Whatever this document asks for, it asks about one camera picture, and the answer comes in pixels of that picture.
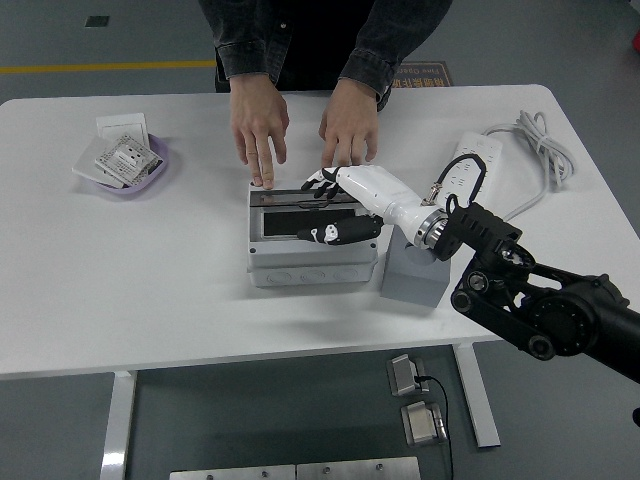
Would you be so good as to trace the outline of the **person's left hand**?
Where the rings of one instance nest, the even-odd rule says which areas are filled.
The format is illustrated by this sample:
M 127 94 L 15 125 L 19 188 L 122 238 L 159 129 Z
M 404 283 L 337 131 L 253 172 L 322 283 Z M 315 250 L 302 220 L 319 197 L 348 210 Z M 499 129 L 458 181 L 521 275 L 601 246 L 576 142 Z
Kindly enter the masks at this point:
M 376 92 L 352 79 L 337 82 L 323 112 L 319 135 L 324 141 L 321 166 L 361 165 L 378 150 Z

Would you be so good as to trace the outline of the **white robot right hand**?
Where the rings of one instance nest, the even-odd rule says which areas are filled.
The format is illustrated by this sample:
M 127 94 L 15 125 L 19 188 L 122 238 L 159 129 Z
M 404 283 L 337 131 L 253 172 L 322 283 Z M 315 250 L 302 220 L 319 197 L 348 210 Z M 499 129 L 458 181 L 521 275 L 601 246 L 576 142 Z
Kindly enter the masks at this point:
M 440 207 L 424 205 L 415 192 L 379 166 L 322 168 L 301 187 L 303 191 L 311 188 L 316 189 L 316 198 L 331 199 L 344 191 L 367 213 L 300 230 L 297 237 L 302 240 L 346 245 L 374 239 L 383 225 L 395 225 L 412 245 L 433 249 L 447 223 L 447 215 Z

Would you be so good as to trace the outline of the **person's right hand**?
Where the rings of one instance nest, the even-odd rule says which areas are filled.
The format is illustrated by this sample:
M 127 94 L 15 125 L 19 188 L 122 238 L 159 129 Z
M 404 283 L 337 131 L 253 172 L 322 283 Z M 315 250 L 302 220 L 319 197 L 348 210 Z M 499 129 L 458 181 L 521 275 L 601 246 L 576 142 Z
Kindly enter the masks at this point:
M 287 105 L 266 74 L 234 76 L 230 80 L 230 126 L 237 155 L 249 168 L 255 186 L 270 190 L 274 163 L 287 157 Z

